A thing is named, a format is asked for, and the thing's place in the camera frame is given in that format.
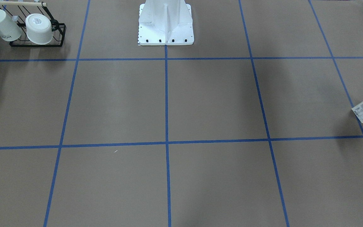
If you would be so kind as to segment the white cup upside down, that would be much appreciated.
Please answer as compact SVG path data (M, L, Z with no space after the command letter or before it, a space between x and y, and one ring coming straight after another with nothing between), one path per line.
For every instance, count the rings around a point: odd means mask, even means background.
M45 45L52 41L52 23L42 14L30 14L25 20L26 36L38 45Z

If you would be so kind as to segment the white pedestal column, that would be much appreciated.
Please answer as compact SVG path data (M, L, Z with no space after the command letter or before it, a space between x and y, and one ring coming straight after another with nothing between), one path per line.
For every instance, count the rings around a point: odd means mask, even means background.
M139 5L138 22L138 45L194 43L192 8L184 0L147 0Z

